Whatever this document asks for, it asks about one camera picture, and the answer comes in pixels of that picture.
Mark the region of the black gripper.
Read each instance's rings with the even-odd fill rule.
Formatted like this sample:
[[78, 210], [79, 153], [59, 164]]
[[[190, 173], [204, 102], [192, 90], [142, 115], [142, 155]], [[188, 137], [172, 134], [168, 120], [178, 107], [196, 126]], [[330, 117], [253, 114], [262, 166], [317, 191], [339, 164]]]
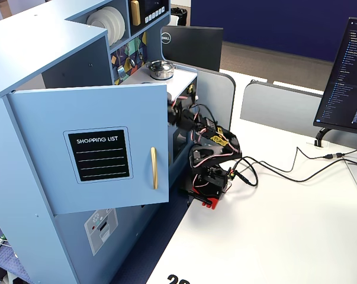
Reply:
[[168, 123], [176, 125], [181, 119], [182, 105], [180, 102], [168, 100]]

